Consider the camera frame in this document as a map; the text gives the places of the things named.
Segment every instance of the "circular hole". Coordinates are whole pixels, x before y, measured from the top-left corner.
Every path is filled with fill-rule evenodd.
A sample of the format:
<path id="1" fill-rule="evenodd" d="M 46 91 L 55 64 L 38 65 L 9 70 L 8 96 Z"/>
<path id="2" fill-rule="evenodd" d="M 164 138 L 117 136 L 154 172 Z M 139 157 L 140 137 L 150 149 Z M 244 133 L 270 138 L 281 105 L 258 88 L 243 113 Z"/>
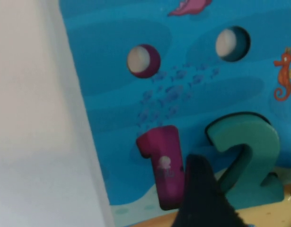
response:
<path id="1" fill-rule="evenodd" d="M 138 78 L 144 79 L 154 76 L 158 72 L 160 64 L 159 52 L 148 44 L 132 48 L 127 56 L 127 67 Z"/>
<path id="2" fill-rule="evenodd" d="M 216 41 L 216 52 L 224 61 L 239 61 L 250 49 L 248 32 L 238 26 L 223 30 Z"/>

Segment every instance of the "small fish illustration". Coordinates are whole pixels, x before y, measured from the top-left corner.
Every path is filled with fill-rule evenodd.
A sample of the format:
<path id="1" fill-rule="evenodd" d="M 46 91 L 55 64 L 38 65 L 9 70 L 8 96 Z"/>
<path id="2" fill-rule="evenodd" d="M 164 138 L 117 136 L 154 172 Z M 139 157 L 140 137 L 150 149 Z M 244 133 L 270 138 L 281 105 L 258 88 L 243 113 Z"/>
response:
<path id="1" fill-rule="evenodd" d="M 201 83 L 201 81 L 204 79 L 204 75 L 194 75 L 193 81 L 188 83 L 189 87 L 192 88 L 194 85 Z"/>
<path id="2" fill-rule="evenodd" d="M 180 80 L 183 79 L 187 74 L 187 71 L 185 70 L 178 70 L 176 72 L 176 75 L 174 77 L 171 77 L 172 82 L 174 82 L 174 80 Z"/>
<path id="3" fill-rule="evenodd" d="M 151 122 L 156 121 L 158 118 L 160 117 L 160 113 L 159 112 L 154 112 L 151 116 Z"/>
<path id="4" fill-rule="evenodd" d="M 162 89 L 163 89 L 163 86 L 160 85 L 160 86 L 158 87 L 158 89 L 157 89 L 157 93 L 160 92 L 160 91 L 162 91 Z"/>
<path id="5" fill-rule="evenodd" d="M 183 101 L 189 100 L 193 96 L 193 93 L 189 91 L 186 95 L 182 98 Z"/>
<path id="6" fill-rule="evenodd" d="M 165 103 L 173 102 L 177 100 L 180 95 L 183 93 L 183 85 L 176 85 L 176 86 L 170 86 L 167 89 L 165 89 L 165 97 L 163 99 L 158 100 L 163 107 Z"/>
<path id="7" fill-rule="evenodd" d="M 191 64 L 190 63 L 185 63 L 182 66 L 183 66 L 183 68 L 189 68 L 189 67 L 191 67 Z"/>
<path id="8" fill-rule="evenodd" d="M 213 70 L 212 70 L 211 78 L 214 78 L 214 77 L 217 76 L 218 74 L 219 74 L 219 69 L 213 69 Z"/>
<path id="9" fill-rule="evenodd" d="M 152 77 L 151 81 L 153 83 L 157 81 L 162 81 L 166 76 L 167 76 L 167 72 L 159 71 L 155 76 Z"/>
<path id="10" fill-rule="evenodd" d="M 163 125 L 163 122 L 162 121 L 157 121 L 157 126 L 160 127 Z"/>
<path id="11" fill-rule="evenodd" d="M 141 127 L 141 124 L 144 123 L 149 117 L 149 110 L 144 110 L 138 114 L 138 126 Z"/>
<path id="12" fill-rule="evenodd" d="M 145 102 L 149 101 L 152 96 L 153 96 L 153 90 L 145 91 L 143 93 L 143 100 L 141 100 L 141 104 L 144 104 Z"/>
<path id="13" fill-rule="evenodd" d="M 171 116 L 175 115 L 178 112 L 179 106 L 175 105 L 175 106 L 171 106 L 168 109 L 168 114 L 166 115 L 166 118 L 170 118 Z"/>
<path id="14" fill-rule="evenodd" d="M 207 65 L 205 64 L 201 64 L 199 67 L 200 70 L 206 70 L 207 69 Z"/>

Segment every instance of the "black object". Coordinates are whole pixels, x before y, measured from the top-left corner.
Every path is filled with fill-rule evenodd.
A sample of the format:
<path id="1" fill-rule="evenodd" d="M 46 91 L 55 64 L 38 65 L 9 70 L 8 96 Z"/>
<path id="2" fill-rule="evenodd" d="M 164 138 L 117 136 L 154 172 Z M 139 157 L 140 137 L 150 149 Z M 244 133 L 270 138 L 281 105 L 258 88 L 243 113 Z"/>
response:
<path id="1" fill-rule="evenodd" d="M 185 196 L 172 227 L 247 227 L 227 201 L 208 160 L 189 155 Z"/>

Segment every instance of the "white wall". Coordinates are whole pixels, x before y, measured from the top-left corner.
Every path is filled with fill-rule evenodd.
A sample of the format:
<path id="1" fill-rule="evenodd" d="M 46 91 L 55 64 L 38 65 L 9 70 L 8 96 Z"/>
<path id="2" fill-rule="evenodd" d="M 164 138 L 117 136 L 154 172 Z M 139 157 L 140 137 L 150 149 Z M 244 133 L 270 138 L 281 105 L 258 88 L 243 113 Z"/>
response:
<path id="1" fill-rule="evenodd" d="M 65 28 L 47 1 L 0 0 L 0 227 L 112 227 Z"/>

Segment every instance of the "octopus illustration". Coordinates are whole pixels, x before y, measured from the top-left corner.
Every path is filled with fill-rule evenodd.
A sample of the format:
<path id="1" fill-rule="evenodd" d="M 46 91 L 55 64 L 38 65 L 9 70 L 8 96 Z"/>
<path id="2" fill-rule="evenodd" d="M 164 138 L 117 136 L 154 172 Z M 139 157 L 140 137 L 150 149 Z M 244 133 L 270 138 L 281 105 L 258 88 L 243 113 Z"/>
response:
<path id="1" fill-rule="evenodd" d="M 291 95 L 291 48 L 285 48 L 285 52 L 281 56 L 281 61 L 274 61 L 273 64 L 278 67 L 281 66 L 281 69 L 278 74 L 278 82 L 282 85 L 286 93 L 283 97 L 283 89 L 278 87 L 273 95 L 277 101 L 285 101 Z"/>
<path id="2" fill-rule="evenodd" d="M 212 0 L 184 0 L 180 2 L 179 7 L 174 11 L 170 12 L 168 16 L 182 16 L 186 14 L 199 14 Z"/>
<path id="3" fill-rule="evenodd" d="M 162 156 L 159 159 L 159 166 L 160 169 L 170 169 L 170 158 L 168 156 Z"/>

